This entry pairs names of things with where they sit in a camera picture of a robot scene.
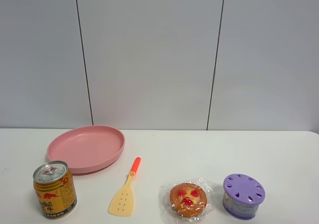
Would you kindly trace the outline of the purple lidded air freshener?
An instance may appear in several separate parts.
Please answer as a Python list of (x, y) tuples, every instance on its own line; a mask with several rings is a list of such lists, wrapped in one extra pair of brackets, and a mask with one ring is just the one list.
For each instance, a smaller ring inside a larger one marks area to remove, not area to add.
[(222, 204), (225, 210), (240, 220), (251, 220), (265, 199), (265, 189), (254, 178), (244, 174), (228, 175), (223, 182)]

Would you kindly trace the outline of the pink round plate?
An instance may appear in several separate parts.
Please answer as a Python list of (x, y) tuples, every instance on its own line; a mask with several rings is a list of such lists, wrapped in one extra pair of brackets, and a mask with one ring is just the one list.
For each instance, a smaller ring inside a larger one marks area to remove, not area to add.
[(86, 126), (56, 137), (48, 146), (50, 161), (64, 161), (73, 174), (97, 172), (119, 159), (125, 147), (121, 131), (109, 126)]

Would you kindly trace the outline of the wrapped fruit tart pastry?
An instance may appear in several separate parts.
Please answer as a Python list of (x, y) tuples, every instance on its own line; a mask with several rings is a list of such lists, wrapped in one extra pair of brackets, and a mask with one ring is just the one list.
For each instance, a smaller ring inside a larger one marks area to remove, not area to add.
[(199, 222), (214, 209), (214, 185), (203, 178), (163, 185), (159, 190), (159, 210), (166, 221)]

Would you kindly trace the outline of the gold Red Bull can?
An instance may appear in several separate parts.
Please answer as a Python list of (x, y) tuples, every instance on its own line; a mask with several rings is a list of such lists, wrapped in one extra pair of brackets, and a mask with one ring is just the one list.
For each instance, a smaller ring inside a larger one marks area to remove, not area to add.
[(63, 161), (50, 161), (38, 167), (33, 173), (33, 187), (47, 219), (62, 218), (77, 205), (72, 173)]

